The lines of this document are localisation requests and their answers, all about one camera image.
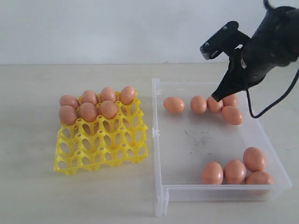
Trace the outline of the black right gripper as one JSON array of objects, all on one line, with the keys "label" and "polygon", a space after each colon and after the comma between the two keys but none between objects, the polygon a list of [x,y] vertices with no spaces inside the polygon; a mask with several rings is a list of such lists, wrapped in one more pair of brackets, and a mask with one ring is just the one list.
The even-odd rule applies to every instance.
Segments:
[{"label": "black right gripper", "polygon": [[259,84],[259,81],[249,80],[246,69],[242,67],[241,54],[242,49],[236,48],[233,55],[229,57],[228,71],[217,89],[211,94],[211,97],[217,102]]}]

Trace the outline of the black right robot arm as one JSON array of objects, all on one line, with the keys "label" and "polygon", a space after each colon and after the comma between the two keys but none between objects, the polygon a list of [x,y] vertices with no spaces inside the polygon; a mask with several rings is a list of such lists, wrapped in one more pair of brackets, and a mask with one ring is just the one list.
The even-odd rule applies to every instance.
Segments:
[{"label": "black right robot arm", "polygon": [[293,7],[268,9],[252,37],[237,25],[220,29],[212,37],[213,50],[229,56],[229,66],[212,93],[220,101],[260,84],[275,67],[285,67],[299,57],[299,10]]}]

